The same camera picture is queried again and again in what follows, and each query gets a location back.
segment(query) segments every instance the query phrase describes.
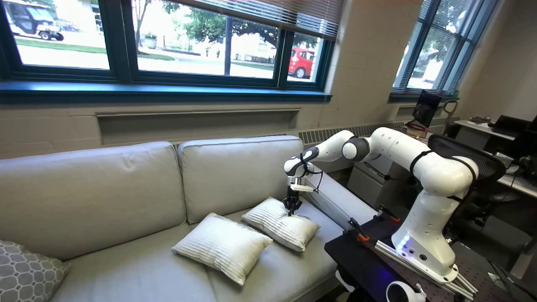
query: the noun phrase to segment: wall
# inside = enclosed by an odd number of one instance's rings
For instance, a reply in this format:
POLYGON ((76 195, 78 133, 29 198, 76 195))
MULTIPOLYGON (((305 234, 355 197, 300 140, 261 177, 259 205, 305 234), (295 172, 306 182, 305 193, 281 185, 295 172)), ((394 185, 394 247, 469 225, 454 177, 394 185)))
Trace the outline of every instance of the wall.
POLYGON ((496 44, 459 108, 461 118, 537 116, 537 2, 509 0, 496 44))
MULTIPOLYGON (((383 123, 397 109, 387 104, 387 94, 420 0, 347 0, 345 5, 335 51, 336 66, 330 73, 326 88, 333 96, 328 104, 3 108, 0 109, 0 158, 102 146, 97 123, 100 115, 296 111, 291 123, 263 128, 236 128, 207 121, 202 128, 175 130, 169 138, 174 141, 383 123)), ((140 131, 137 140, 152 140, 154 135, 157 133, 140 131)))

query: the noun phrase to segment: chair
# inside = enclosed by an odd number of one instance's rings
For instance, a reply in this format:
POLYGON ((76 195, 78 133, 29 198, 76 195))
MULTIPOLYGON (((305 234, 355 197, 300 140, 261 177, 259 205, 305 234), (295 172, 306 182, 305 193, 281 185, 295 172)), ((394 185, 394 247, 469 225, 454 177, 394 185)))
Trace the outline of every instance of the chair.
MULTIPOLYGON (((459 242, 469 247, 471 244, 477 247, 488 245, 484 250, 479 250, 481 254, 501 250, 501 247, 489 247, 498 244, 494 239, 482 240, 482 237, 488 237, 482 232, 486 220, 494 213, 494 210, 501 210, 508 203, 516 205, 516 202, 524 200, 524 195, 496 183, 496 180, 504 173, 503 163, 484 151, 469 148, 446 136, 432 135, 427 140, 427 146, 442 158, 464 156, 472 160, 477 167, 476 180, 472 182, 466 198, 451 217, 447 225, 449 232, 452 232, 459 242)), ((528 252, 533 254, 535 240, 524 244, 523 247, 516 247, 514 252, 519 255, 528 255, 528 252)))

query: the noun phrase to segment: gray couch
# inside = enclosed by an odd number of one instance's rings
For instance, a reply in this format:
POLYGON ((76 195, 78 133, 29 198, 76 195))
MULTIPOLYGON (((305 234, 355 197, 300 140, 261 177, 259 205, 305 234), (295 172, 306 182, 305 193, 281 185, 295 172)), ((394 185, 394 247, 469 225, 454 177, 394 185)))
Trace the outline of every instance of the gray couch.
POLYGON ((281 165, 300 151, 269 136, 0 160, 0 240, 70 266, 55 302, 315 301, 336 286, 323 244, 373 213, 326 177, 298 210, 320 225, 306 252, 271 244, 244 287, 170 252, 211 212, 239 220, 281 200, 281 165))

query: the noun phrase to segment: window frame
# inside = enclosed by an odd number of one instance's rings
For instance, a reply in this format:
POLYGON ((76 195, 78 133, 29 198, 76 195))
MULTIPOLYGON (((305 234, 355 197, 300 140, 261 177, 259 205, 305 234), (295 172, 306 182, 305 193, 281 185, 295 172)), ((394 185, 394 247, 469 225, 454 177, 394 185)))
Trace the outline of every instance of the window frame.
POLYGON ((436 10, 442 0, 424 0, 412 27, 412 34, 407 42, 407 54, 400 59, 399 73, 392 83, 389 101, 404 103, 415 101, 420 91, 429 91, 437 96, 442 96, 447 101, 456 101, 459 81, 464 76, 464 71, 471 61, 474 49, 479 44, 479 39, 484 32, 484 27, 489 24, 489 19, 498 5, 498 0, 474 0, 467 9, 467 17, 464 17, 459 31, 449 32, 434 24, 436 10), (439 31, 452 37, 454 44, 449 51, 437 79, 430 89, 407 88, 410 74, 414 73, 419 54, 424 47, 429 31, 439 31))
POLYGON ((0 5, 0 94, 1 91, 8 91, 9 94, 24 93, 28 88, 39 88, 46 91, 45 86, 50 83, 50 89, 55 89, 55 93, 71 93, 71 86, 75 88, 76 84, 107 84, 95 86, 103 89, 102 93, 107 94, 112 94, 117 91, 117 88, 120 88, 118 91, 122 91, 122 94, 125 93, 125 88, 132 88, 127 89, 132 94, 138 94, 138 88, 147 88, 145 91, 157 94, 159 88, 172 86, 175 89, 170 91, 174 91, 174 99, 179 103, 184 99, 192 99, 192 96, 214 96, 217 94, 217 89, 221 89, 222 96, 229 96, 227 99, 232 99, 232 96, 241 96, 244 99, 259 101, 259 96, 268 94, 283 94, 286 96, 283 98, 286 101, 288 98, 296 98, 296 101, 310 98, 311 103, 326 103, 330 99, 323 89, 331 64, 335 39, 330 41, 321 37, 321 54, 316 57, 318 71, 315 81, 311 83, 286 81, 293 32, 284 29, 279 29, 279 42, 276 46, 276 57, 273 62, 274 73, 271 79, 149 73, 137 69, 137 47, 133 42, 130 0, 98 0, 98 12, 105 42, 105 56, 108 61, 107 71, 36 68, 21 64, 14 37, 11 36, 6 22, 4 9, 0 5), (202 93, 199 88, 211 88, 216 91, 209 89, 209 93, 202 93))

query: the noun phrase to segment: gray throw pillow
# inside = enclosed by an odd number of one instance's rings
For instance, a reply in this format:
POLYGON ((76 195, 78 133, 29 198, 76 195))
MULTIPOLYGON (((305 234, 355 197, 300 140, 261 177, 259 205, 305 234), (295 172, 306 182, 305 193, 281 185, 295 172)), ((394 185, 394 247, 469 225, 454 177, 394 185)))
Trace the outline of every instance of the gray throw pillow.
POLYGON ((66 274, 56 259, 0 240, 0 301, 48 301, 66 274))

